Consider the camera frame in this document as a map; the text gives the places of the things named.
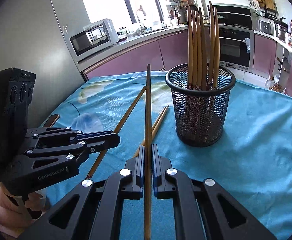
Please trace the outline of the person's left hand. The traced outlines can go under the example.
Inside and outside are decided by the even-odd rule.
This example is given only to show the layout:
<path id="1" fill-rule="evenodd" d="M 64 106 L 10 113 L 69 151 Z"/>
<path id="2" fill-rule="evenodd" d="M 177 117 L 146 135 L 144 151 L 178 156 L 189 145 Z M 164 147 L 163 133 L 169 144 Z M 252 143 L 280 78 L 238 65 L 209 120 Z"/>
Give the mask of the person's left hand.
<path id="1" fill-rule="evenodd" d="M 14 196 L 6 189 L 3 183 L 0 183 L 0 190 L 25 219 L 39 219 L 42 216 L 46 206 L 46 189 L 23 196 Z"/>

